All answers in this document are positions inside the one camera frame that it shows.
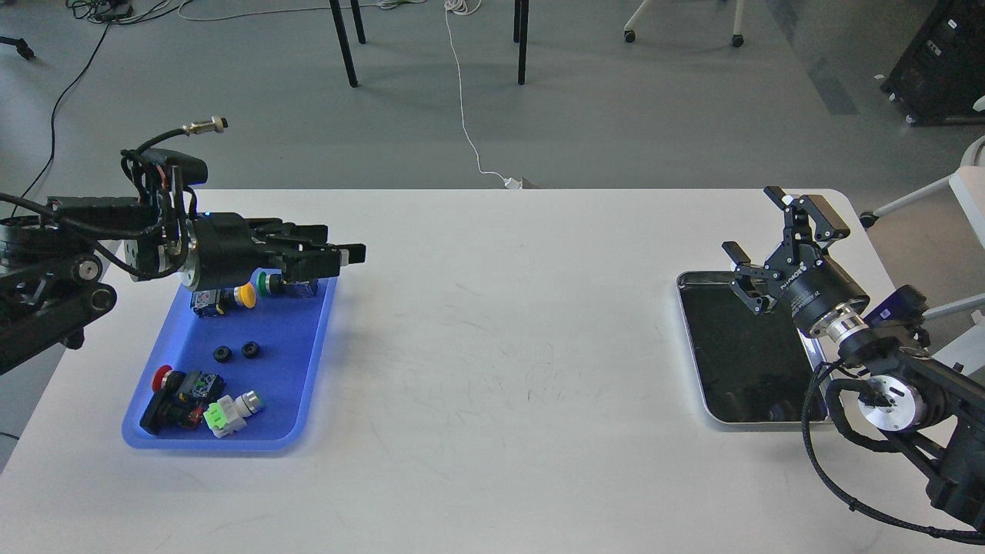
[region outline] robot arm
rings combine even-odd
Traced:
[[[208,178],[205,162],[152,147],[227,126],[213,117],[122,151],[137,197],[50,197],[40,205],[0,194],[0,201],[36,213],[0,220],[0,375],[55,343],[82,347],[83,328],[112,310],[116,292],[99,282],[96,253],[135,281],[180,273],[192,291],[242,285],[258,268],[279,269],[291,284],[335,277],[365,261],[365,245],[330,244],[324,225],[199,214],[191,186]],[[122,240],[126,261],[104,240]]]
[[[765,192],[784,212],[783,242],[762,266],[751,264],[735,242],[723,243],[735,262],[732,290],[754,313],[780,308],[791,313],[805,336],[830,337],[838,346],[836,365],[861,369],[859,377],[866,376],[833,380],[824,394],[839,433],[863,448],[905,455],[927,477],[931,506],[978,532],[916,530],[985,543],[985,387],[963,376],[960,367],[949,368],[927,353],[929,340],[920,326],[926,299],[912,287],[900,288],[860,316],[869,297],[828,254],[833,242],[848,236],[848,227],[821,196],[795,198],[778,187]],[[819,382],[812,383],[809,399]],[[883,439],[851,428],[841,405],[843,390],[859,393],[859,409]],[[946,447],[920,433],[951,417],[957,425]],[[860,506],[855,499],[849,503],[853,510]]]

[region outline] metal connector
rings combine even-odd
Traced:
[[[226,130],[226,127],[229,126],[230,125],[226,121],[225,117],[213,115],[212,119],[208,121],[194,121],[192,123],[188,123],[187,125],[181,125],[181,129],[184,130],[186,135],[200,135],[211,131],[221,133]]]

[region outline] metal tray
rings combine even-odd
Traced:
[[[824,361],[788,313],[754,315],[729,288],[732,273],[678,277],[678,296],[701,399],[716,422],[790,429],[799,426],[813,369]],[[826,421],[818,396],[812,421]]]

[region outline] office chair wheel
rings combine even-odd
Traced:
[[[870,227],[876,225],[879,217],[872,212],[862,212],[859,214],[859,221],[862,222],[862,227],[864,229],[869,229]]]

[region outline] cable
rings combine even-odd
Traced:
[[[476,3],[476,7],[470,10],[465,0],[444,0],[444,11],[451,12],[456,16],[471,16],[476,13],[476,10],[478,10],[482,5],[483,0],[479,0]]]
[[[380,10],[392,10],[404,4],[424,4],[427,0],[376,0],[376,7]]]
[[[169,138],[178,137],[178,136],[181,136],[181,135],[184,135],[184,134],[187,134],[187,133],[181,127],[178,127],[177,129],[171,129],[168,132],[161,133],[160,135],[152,138],[151,140],[144,141],[143,144],[141,144],[140,146],[138,146],[137,148],[134,149],[134,152],[139,156],[139,155],[143,154],[144,152],[146,152],[148,148],[151,148],[152,146],[154,146],[154,145],[156,145],[156,144],[158,144],[160,142],[163,142],[163,141],[165,141],[165,140],[167,140]]]
[[[90,225],[85,222],[74,220],[71,218],[63,217],[55,210],[48,208],[47,206],[38,204],[37,202],[32,202],[26,198],[19,198],[13,194],[7,194],[0,192],[0,202],[9,202],[15,206],[24,208],[35,212],[36,214],[41,214],[47,216],[52,222],[57,223],[61,227],[66,229],[72,229],[78,233],[88,233],[90,235],[105,236],[105,240],[136,240],[148,237],[160,228],[160,224],[154,224],[151,227],[141,230],[141,231],[124,231],[118,229],[107,229],[103,227],[97,227],[95,225]]]
[[[469,141],[469,145],[472,146],[472,151],[476,153],[476,166],[479,168],[479,173],[481,173],[483,175],[498,175],[499,178],[502,179],[502,182],[503,183],[506,183],[508,181],[508,179],[506,177],[502,176],[502,174],[500,174],[498,172],[487,172],[487,171],[484,171],[483,170],[483,163],[479,159],[479,149],[476,148],[476,143],[472,142],[472,137],[469,136],[469,130],[467,128],[465,128],[465,97],[464,97],[464,94],[462,92],[462,64],[461,64],[461,62],[458,61],[458,52],[455,51],[455,41],[454,41],[454,39],[451,36],[451,24],[448,22],[448,14],[449,13],[453,13],[453,14],[456,14],[456,15],[459,15],[459,16],[467,16],[469,14],[474,13],[476,10],[478,10],[479,9],[479,5],[477,5],[471,12],[460,13],[460,12],[455,12],[454,11],[455,10],[455,7],[452,6],[454,4],[460,4],[461,6],[464,6],[465,5],[465,2],[464,2],[464,0],[460,0],[459,2],[455,2],[454,0],[445,0],[445,2],[444,2],[444,24],[445,24],[446,27],[448,27],[448,43],[451,44],[451,53],[455,56],[455,67],[458,70],[458,107],[459,107],[459,111],[462,113],[462,131],[465,132],[465,139],[468,140]]]
[[[381,10],[392,10],[401,4],[422,4],[427,0],[378,0],[374,4],[360,4],[361,8],[379,8]],[[271,14],[288,14],[291,12],[314,12],[318,10],[331,10],[329,6],[318,6],[315,8],[289,8],[285,10],[270,10],[265,12],[247,12],[245,14],[235,14],[231,16],[221,16],[218,18],[192,18],[184,15],[183,9],[186,5],[191,4],[194,0],[184,0],[181,5],[178,6],[178,17],[186,21],[195,22],[210,22],[210,21],[227,21],[234,20],[236,18],[245,18],[250,16],[267,16]],[[341,6],[343,10],[351,10],[352,6]]]
[[[821,383],[824,382],[824,380],[831,375],[831,372],[837,369],[840,365],[840,360],[834,364],[818,365],[818,368],[815,370],[814,378],[811,379],[811,384],[808,387],[807,393],[804,395],[804,407],[801,410],[801,436],[804,439],[804,449],[807,451],[807,457],[811,461],[811,466],[814,467],[815,473],[817,473],[818,477],[821,478],[821,482],[824,483],[828,490],[834,493],[834,496],[838,497],[841,502],[847,504],[848,509],[852,512],[858,512],[882,523],[911,531],[925,533],[934,538],[944,538],[965,544],[985,545],[985,533],[980,533],[977,531],[962,531],[957,529],[937,529],[935,527],[917,525],[915,523],[897,519],[893,516],[880,512],[879,510],[876,510],[875,508],[872,508],[857,498],[849,495],[841,487],[835,484],[830,477],[828,477],[827,473],[824,472],[821,468],[821,464],[818,462],[818,457],[814,452],[814,443],[811,441],[811,406],[814,403],[814,397],[817,394]]]
[[[174,186],[172,188],[172,191],[171,191],[171,194],[173,196],[174,208],[175,208],[174,211],[176,212],[176,218],[175,219],[176,219],[176,221],[179,221],[179,222],[184,221],[185,220],[185,216],[186,216],[186,212],[185,212],[185,209],[184,209],[184,201],[183,201],[183,192],[184,191],[185,191],[184,187],[178,187],[178,186]],[[193,200],[195,199],[194,193],[192,193],[192,199]],[[180,240],[180,248],[179,248],[179,251],[178,251],[177,259],[175,259],[173,261],[173,263],[171,264],[171,266],[169,266],[169,267],[167,267],[167,268],[165,268],[165,269],[163,269],[161,271],[152,271],[152,272],[141,271],[141,270],[137,269],[136,267],[134,267],[134,266],[132,266],[132,265],[124,262],[120,258],[116,257],[116,255],[113,254],[113,252],[110,251],[109,248],[103,246],[101,242],[99,242],[96,239],[93,239],[93,238],[87,236],[85,233],[81,232],[78,229],[79,226],[77,225],[79,222],[72,222],[73,224],[76,224],[74,226],[66,226],[66,225],[64,225],[66,221],[71,221],[71,220],[67,220],[66,218],[62,218],[62,221],[60,222],[60,223],[63,224],[62,227],[66,231],[68,231],[72,235],[78,237],[80,240],[82,240],[85,243],[87,243],[89,246],[91,246],[93,248],[93,250],[99,252],[100,254],[103,255],[103,257],[105,257],[107,260],[109,260],[110,263],[112,263],[116,267],[119,267],[123,271],[126,271],[130,275],[133,275],[134,277],[137,277],[138,279],[143,279],[143,280],[150,281],[152,279],[160,279],[162,277],[167,277],[168,275],[172,275],[174,273],[177,273],[178,271],[181,270],[181,267],[184,265],[185,261],[188,259],[188,252],[189,252],[189,250],[191,248],[191,245],[190,245],[191,240],[190,240],[190,236],[188,234],[188,230],[186,229],[186,227],[184,225],[178,225],[178,231],[181,234],[181,240]]]
[[[44,173],[48,171],[48,168],[51,167],[51,163],[55,161],[55,112],[58,111],[58,106],[61,104],[62,99],[65,98],[65,95],[68,94],[69,90],[71,90],[72,87],[74,87],[75,84],[78,83],[80,79],[82,79],[82,76],[85,75],[87,71],[89,71],[89,67],[93,65],[93,60],[96,59],[96,53],[99,52],[99,47],[102,46],[102,42],[106,39],[106,33],[108,31],[109,31],[109,25],[107,25],[102,30],[102,36],[99,37],[99,42],[96,43],[96,48],[93,49],[93,54],[89,56],[89,61],[86,62],[86,67],[83,67],[82,71],[79,72],[79,75],[71,83],[69,83],[68,87],[65,87],[65,90],[62,91],[62,94],[58,95],[58,100],[55,101],[55,106],[51,109],[51,120],[50,120],[51,152],[48,154],[48,161],[44,164],[44,167],[41,168],[41,171],[38,172],[34,180],[31,181],[31,185],[28,186],[28,188],[25,189],[25,191],[21,194],[21,198],[26,197],[28,193],[31,192],[31,189],[34,188],[37,182],[41,179],[41,176],[44,175]],[[15,206],[14,211],[10,213],[10,216],[14,217],[14,213],[16,211],[17,211],[17,207]]]
[[[165,16],[175,11],[177,8],[171,8],[170,10],[158,13],[154,17],[148,17],[151,14],[161,12],[170,3],[170,0],[161,0],[150,10],[134,16],[121,16],[119,14],[112,13],[112,11],[116,9],[118,5],[121,5],[121,3],[111,0],[65,0],[65,7],[72,10],[72,17],[77,20],[86,20],[90,23],[95,23],[98,25],[106,24],[123,26],[149,22],[161,16]]]

